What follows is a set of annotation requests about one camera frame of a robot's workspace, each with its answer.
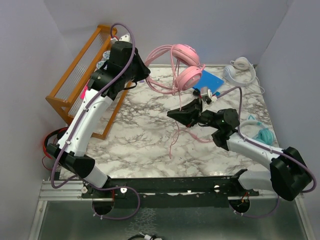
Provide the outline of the pink cat-ear headphones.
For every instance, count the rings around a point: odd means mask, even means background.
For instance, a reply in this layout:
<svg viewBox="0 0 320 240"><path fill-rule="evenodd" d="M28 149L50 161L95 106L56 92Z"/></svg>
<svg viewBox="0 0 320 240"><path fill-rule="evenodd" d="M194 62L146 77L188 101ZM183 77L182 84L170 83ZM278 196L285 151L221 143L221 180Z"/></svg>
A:
<svg viewBox="0 0 320 240"><path fill-rule="evenodd" d="M206 67L200 63L197 52L186 44L167 44L155 48L146 58L144 64L148 67L154 60L165 53L170 53L170 66L172 70L172 84L166 86L148 76L145 81L155 92L163 95L181 96L184 92L194 87L203 75Z"/></svg>

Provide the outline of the teal cat-ear headphones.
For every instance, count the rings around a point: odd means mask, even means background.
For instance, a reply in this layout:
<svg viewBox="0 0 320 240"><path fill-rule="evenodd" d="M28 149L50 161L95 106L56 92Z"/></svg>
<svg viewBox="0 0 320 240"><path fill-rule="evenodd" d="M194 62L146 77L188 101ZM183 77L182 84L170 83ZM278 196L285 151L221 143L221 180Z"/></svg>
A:
<svg viewBox="0 0 320 240"><path fill-rule="evenodd" d="M257 126L260 130L251 137L251 139L258 141L262 144L266 144L268 146L273 146L275 143L275 135L274 133L266 127L262 122L258 121L255 117L250 115L247 120L240 123L239 127L245 126Z"/></svg>

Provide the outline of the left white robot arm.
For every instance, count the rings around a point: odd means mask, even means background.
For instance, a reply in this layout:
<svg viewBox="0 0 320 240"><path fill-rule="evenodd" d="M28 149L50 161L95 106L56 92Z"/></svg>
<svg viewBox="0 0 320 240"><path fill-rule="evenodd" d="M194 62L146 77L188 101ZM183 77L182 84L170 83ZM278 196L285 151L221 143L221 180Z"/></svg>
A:
<svg viewBox="0 0 320 240"><path fill-rule="evenodd" d="M74 173L93 185L97 196L106 197L111 190L109 177L85 154L89 140L103 113L125 89L126 83L144 80L150 73L133 42L115 42L109 59L91 74L84 99L68 129L57 144L47 146L47 152L55 158L53 166L62 166Z"/></svg>

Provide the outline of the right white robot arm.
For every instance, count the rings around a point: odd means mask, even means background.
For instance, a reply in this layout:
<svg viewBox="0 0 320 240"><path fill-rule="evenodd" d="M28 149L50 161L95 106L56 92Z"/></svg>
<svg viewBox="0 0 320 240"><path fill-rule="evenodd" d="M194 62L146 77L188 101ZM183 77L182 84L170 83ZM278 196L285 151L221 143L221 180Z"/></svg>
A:
<svg viewBox="0 0 320 240"><path fill-rule="evenodd" d="M211 135L215 145L241 154L265 167L266 171L245 170L230 182L229 189L240 196L247 190L273 191L287 201L293 201L312 181L311 173L300 153L293 147L281 149L246 137L239 132L239 115L233 108L213 112L203 110L200 99L167 112L167 116L187 128L196 124L215 128Z"/></svg>

